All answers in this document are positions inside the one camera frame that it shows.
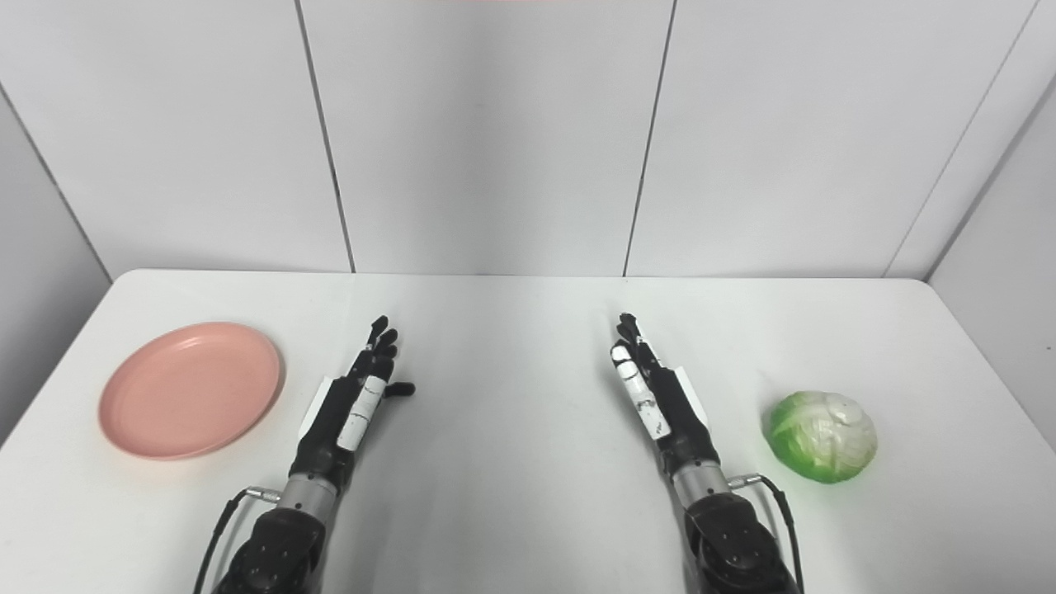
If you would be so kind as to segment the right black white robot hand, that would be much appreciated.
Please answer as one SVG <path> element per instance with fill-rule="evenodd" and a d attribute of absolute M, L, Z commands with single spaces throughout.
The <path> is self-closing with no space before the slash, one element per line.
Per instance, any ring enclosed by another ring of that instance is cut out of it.
<path fill-rule="evenodd" d="M 636 316 L 623 312 L 615 330 L 615 372 L 655 443 L 663 474 L 674 478 L 686 466 L 720 465 L 706 421 L 691 406 L 689 380 L 659 360 Z"/>

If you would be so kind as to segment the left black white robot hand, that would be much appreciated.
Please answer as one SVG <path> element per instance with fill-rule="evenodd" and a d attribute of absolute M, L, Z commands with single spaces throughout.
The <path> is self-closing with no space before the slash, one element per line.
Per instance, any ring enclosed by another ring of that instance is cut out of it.
<path fill-rule="evenodd" d="M 389 323 L 388 316 L 373 321 L 367 341 L 347 375 L 329 380 L 321 403 L 314 409 L 288 476 L 324 481 L 337 493 L 347 487 L 357 451 L 380 403 L 416 392 L 411 380 L 391 380 L 398 331 Z"/>

